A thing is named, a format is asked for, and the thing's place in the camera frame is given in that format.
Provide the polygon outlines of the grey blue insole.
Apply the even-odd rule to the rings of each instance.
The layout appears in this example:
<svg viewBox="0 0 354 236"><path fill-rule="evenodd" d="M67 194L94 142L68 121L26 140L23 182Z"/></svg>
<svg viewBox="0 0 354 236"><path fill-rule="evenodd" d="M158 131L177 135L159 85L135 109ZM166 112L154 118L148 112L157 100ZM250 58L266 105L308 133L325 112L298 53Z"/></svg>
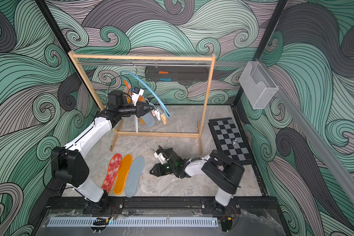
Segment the grey blue insole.
<svg viewBox="0 0 354 236"><path fill-rule="evenodd" d="M124 193L126 197L134 197L137 193L139 180L142 175L144 166L145 159L143 156L138 156L133 160L125 183Z"/></svg>
<svg viewBox="0 0 354 236"><path fill-rule="evenodd" d="M155 125L155 119L151 113L148 113L141 117L146 126L152 127Z"/></svg>

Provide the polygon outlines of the red patterned insole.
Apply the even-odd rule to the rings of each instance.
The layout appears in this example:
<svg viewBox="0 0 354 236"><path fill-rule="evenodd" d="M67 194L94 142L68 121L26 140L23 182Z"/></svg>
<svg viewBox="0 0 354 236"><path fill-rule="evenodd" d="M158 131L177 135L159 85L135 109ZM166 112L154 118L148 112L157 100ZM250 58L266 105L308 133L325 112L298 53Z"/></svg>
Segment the red patterned insole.
<svg viewBox="0 0 354 236"><path fill-rule="evenodd" d="M102 184L102 189L104 189L107 193L110 193L114 181L116 180L116 177L118 175L118 171L121 167L122 164L122 155L119 153L114 154L114 156L112 157L112 159L109 162L108 165L108 171L107 171L107 175L105 177L105 180Z"/></svg>

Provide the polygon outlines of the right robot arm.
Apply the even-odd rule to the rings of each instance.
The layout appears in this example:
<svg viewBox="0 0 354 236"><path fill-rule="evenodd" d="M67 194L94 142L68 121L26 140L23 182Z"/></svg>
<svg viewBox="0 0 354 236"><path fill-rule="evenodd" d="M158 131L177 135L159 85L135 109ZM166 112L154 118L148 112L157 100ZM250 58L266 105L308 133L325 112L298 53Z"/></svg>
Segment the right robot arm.
<svg viewBox="0 0 354 236"><path fill-rule="evenodd" d="M242 165L216 149L205 157L183 159L172 148L159 147L154 156L160 162L149 171L151 175L174 175L178 179L206 175L218 186L213 202L216 212L224 214L227 208L231 208L230 200L240 187L245 172Z"/></svg>

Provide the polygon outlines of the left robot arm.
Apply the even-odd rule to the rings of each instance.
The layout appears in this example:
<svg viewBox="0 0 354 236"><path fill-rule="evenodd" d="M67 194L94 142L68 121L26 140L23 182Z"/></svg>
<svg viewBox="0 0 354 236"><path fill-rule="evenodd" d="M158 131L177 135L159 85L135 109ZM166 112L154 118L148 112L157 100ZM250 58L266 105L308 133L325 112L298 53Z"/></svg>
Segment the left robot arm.
<svg viewBox="0 0 354 236"><path fill-rule="evenodd" d="M107 191L89 177L85 157L90 149L124 117L138 118L155 110L148 102L125 103L128 95L120 90L108 94L107 107L98 112L91 125L63 147L55 147L50 154L52 178L75 189L91 203L103 203Z"/></svg>

